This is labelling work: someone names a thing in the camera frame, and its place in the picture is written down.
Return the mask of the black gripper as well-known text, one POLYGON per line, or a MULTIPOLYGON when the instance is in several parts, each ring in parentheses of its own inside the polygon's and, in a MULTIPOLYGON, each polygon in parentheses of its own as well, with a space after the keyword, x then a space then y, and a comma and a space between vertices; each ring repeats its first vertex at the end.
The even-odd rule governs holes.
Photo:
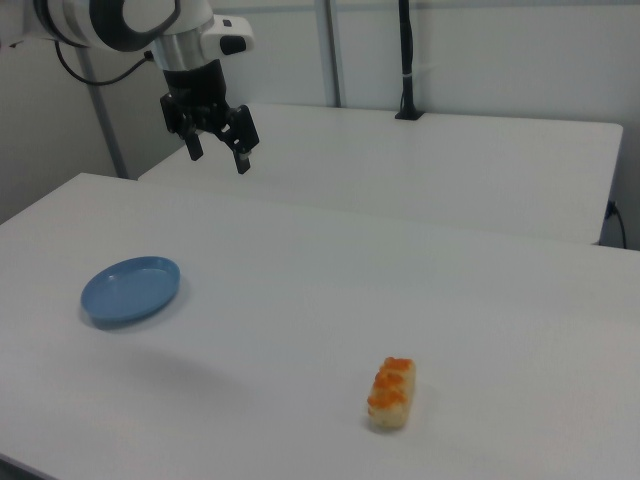
POLYGON ((247 105, 230 108, 221 62, 214 60, 188 71, 164 71, 168 93, 160 105, 169 133, 185 143, 189 156, 197 161, 203 149, 197 131, 215 132, 233 153, 237 172, 251 168, 250 155, 260 139, 247 105))

